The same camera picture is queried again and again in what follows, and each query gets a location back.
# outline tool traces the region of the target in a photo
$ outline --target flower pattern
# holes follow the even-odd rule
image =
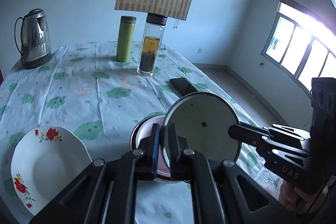
[[[46,134],[43,132],[39,132],[37,129],[35,130],[35,136],[40,139],[40,142],[42,141],[55,141],[60,142],[62,141],[62,137],[59,135],[59,132],[56,131],[56,129],[50,128]]]
[[[14,180],[14,185],[17,188],[17,190],[25,195],[25,200],[28,201],[26,206],[28,208],[31,208],[33,206],[32,202],[35,201],[35,199],[30,197],[30,193],[28,192],[27,187],[24,185],[24,182],[23,182],[22,177],[20,176],[20,173],[16,174],[13,180]]]

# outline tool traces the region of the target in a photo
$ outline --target black bottle cap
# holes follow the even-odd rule
[[[136,17],[131,17],[131,16],[122,16],[120,19],[120,22],[122,23],[135,23],[137,20]]]
[[[162,15],[156,15],[156,14],[148,13],[147,14],[146,22],[147,23],[156,24],[156,25],[165,26],[166,23],[167,23],[167,17],[166,16],[162,16]]]

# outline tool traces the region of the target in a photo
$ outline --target thermos lid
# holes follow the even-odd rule
[[[165,26],[166,23],[167,23],[167,17],[166,16],[162,16],[162,15],[156,15],[156,14],[148,13],[147,14],[146,22],[147,23],[156,24],[156,25]]]
[[[31,15],[35,15],[35,14],[39,14],[39,13],[44,13],[44,11],[40,8],[36,8],[36,9],[33,9],[31,10],[27,15],[26,17],[28,16],[31,16]]]
[[[131,17],[131,16],[122,16],[120,19],[120,22],[122,23],[135,23],[137,20],[136,17]]]

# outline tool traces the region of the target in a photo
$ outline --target tiled floor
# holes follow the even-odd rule
[[[217,85],[234,99],[260,126],[279,124],[277,118],[241,82],[226,70],[202,69]]]

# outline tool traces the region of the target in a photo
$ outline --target smartphone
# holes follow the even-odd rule
[[[173,87],[182,95],[189,94],[191,92],[197,92],[198,90],[188,81],[187,78],[173,78],[169,80]]]

